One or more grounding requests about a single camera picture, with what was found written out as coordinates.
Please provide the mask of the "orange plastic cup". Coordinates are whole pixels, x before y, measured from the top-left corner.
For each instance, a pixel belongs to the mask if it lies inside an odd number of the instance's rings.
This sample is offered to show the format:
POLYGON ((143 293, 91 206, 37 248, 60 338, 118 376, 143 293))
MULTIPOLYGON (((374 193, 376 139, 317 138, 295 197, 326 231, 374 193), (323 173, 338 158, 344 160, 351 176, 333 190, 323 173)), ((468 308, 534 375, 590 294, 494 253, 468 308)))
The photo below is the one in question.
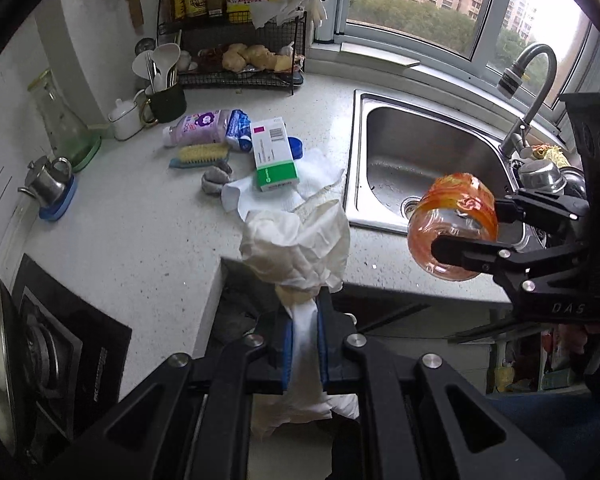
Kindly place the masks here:
POLYGON ((472 280, 478 272, 440 263, 431 252, 439 235, 486 240, 498 239, 498 218, 491 191, 468 172, 437 178, 422 196, 408 220, 407 246, 422 270, 450 282, 472 280))

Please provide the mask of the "white latex gloves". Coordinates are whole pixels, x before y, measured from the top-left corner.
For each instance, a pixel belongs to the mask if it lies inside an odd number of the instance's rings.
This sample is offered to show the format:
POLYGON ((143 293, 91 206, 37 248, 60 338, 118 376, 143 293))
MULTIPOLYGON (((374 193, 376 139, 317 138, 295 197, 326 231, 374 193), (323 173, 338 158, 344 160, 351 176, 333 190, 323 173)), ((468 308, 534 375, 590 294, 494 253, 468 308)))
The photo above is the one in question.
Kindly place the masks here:
POLYGON ((342 289, 350 243, 339 200, 316 205, 304 216, 276 209, 253 209, 246 215, 242 262, 259 280, 275 286, 291 322, 284 393, 259 394, 254 400, 251 431, 259 439, 286 424, 358 417, 357 396, 324 391, 318 354, 317 296, 322 288, 342 289))

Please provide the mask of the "white paper towel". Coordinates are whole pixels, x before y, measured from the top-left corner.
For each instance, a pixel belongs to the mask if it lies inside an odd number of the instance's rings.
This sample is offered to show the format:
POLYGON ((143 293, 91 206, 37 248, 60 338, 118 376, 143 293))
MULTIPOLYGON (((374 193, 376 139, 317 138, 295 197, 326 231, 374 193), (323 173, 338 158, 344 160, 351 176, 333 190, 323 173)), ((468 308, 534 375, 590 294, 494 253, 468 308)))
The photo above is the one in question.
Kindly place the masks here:
POLYGON ((226 212, 236 211, 242 221, 252 210, 293 211, 314 195, 337 184, 344 174, 343 166, 335 164, 319 148, 311 148, 296 160, 299 181, 276 185, 261 191, 253 171, 223 186, 221 204, 226 212))

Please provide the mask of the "green white medicine box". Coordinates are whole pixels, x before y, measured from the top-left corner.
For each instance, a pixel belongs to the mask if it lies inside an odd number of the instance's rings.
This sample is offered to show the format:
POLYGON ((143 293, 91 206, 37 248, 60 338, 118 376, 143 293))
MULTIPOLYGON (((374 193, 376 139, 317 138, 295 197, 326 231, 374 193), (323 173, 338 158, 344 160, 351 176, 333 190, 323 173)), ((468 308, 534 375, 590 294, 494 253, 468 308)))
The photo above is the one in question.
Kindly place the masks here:
POLYGON ((251 140, 256 182, 262 192, 299 182, 283 118, 253 122, 251 140))

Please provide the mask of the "grey rag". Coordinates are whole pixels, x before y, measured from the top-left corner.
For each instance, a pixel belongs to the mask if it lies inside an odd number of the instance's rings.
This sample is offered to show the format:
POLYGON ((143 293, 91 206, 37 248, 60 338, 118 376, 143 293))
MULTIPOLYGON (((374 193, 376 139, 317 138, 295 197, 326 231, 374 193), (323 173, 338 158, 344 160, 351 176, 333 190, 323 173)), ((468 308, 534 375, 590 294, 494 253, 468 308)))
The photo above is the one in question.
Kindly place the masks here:
POLYGON ((227 183, 233 181, 233 168, 226 160, 219 160, 210 166, 201 177, 201 189, 204 194, 220 196, 227 183))

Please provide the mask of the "blue tissue pack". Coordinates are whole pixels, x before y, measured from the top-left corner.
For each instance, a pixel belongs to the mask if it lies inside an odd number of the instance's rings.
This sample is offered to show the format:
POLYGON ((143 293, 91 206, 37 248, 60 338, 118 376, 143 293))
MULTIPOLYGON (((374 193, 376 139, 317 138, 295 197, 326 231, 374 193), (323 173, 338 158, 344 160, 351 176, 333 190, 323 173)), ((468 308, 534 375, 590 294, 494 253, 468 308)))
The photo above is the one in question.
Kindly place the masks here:
POLYGON ((251 122, 249 116, 242 110, 230 112, 225 130, 225 141, 233 151, 251 152, 251 122))

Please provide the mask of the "purple label plastic bottle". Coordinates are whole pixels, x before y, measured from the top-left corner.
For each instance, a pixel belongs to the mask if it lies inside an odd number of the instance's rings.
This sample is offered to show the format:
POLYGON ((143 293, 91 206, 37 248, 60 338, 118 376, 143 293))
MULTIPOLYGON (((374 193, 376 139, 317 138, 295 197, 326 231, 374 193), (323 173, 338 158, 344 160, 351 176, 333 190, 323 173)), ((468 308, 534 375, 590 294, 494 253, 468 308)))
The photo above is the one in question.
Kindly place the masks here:
POLYGON ((163 128, 162 144, 165 148, 223 144, 229 119, 230 110, 185 115, 175 125, 163 128))

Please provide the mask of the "stainless steel sink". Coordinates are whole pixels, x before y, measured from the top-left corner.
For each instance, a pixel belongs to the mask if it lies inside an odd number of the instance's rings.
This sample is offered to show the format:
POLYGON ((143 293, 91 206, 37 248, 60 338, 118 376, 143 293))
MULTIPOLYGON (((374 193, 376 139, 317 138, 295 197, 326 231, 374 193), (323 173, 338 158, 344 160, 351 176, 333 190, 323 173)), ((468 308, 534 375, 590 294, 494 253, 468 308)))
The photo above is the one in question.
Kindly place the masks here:
POLYGON ((497 198, 519 188, 503 133, 459 110, 355 90, 344 210, 359 228, 404 235, 415 206, 446 174, 468 172, 497 198))

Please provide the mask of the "yellow scrub brush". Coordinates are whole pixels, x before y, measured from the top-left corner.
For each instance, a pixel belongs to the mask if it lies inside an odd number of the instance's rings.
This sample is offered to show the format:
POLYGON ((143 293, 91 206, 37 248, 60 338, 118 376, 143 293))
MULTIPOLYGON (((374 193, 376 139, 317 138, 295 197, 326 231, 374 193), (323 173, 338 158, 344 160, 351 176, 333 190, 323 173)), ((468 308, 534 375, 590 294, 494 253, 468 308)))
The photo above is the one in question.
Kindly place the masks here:
POLYGON ((230 154, 227 144, 209 143, 184 146, 169 162, 172 169, 190 169, 226 162, 230 154))

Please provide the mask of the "dark green utensil mug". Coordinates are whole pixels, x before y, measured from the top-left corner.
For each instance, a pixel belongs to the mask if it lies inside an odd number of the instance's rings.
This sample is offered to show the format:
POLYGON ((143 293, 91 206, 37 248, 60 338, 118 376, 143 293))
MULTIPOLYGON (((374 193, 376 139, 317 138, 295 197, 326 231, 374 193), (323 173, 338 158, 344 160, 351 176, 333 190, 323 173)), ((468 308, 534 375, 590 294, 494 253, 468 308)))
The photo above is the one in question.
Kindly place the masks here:
POLYGON ((186 112, 186 97, 180 84, 158 92, 147 87, 144 95, 145 101, 140 106, 140 122, 144 126, 173 122, 186 112))

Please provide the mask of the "green carafe coaster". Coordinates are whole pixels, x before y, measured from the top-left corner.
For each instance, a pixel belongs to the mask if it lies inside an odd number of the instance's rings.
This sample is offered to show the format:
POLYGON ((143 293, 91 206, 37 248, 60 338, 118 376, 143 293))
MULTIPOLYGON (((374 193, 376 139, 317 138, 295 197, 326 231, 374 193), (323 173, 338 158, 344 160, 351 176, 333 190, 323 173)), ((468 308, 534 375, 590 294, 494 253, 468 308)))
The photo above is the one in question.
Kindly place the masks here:
POLYGON ((97 131, 92 131, 84 145, 81 145, 76 152, 70 157, 72 171, 77 174, 86 168, 97 154, 102 145, 102 136, 97 131))

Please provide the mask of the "small white lidded pot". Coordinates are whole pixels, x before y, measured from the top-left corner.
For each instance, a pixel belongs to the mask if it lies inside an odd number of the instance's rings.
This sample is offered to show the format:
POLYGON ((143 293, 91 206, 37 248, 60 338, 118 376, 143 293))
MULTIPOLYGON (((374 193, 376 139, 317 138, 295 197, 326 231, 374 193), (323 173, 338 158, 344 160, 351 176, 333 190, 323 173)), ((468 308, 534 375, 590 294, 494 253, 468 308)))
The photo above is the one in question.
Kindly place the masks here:
POLYGON ((114 130, 117 141, 126 141, 136 136, 144 128, 140 119, 140 108, 137 99, 116 99, 114 108, 108 114, 108 122, 114 130))

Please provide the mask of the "ginger root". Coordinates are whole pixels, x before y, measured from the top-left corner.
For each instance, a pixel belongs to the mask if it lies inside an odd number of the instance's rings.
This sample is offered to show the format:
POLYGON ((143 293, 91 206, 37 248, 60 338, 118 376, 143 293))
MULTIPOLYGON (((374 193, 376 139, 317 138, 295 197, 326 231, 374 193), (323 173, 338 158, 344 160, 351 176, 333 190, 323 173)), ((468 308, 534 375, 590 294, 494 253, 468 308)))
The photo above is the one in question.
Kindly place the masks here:
POLYGON ((231 44, 222 56, 222 67, 232 73, 241 73, 248 66, 272 73, 288 73, 294 68, 294 58, 289 54, 276 54, 263 44, 246 46, 231 44))

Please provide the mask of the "small steel teapot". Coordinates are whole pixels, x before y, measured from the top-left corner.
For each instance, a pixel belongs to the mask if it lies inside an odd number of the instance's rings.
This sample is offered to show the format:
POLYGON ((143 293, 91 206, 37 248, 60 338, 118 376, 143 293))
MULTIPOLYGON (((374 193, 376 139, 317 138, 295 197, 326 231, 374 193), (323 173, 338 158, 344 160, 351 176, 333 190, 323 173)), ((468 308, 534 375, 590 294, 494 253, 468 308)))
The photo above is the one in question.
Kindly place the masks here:
POLYGON ((56 204, 65 194, 73 177, 71 162, 64 156, 49 160, 41 156, 31 160, 24 185, 18 192, 33 198, 40 207, 56 204))

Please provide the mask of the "glass carafe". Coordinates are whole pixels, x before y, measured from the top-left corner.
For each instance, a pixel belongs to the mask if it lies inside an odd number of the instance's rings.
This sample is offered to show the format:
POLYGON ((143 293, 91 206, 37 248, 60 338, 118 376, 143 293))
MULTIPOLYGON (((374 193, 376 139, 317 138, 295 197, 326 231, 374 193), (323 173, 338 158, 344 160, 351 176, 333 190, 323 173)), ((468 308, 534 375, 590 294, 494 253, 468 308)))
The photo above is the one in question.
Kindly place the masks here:
POLYGON ((87 128, 64 100, 49 68, 28 85, 28 91, 42 118, 54 155, 70 160, 95 130, 87 128))

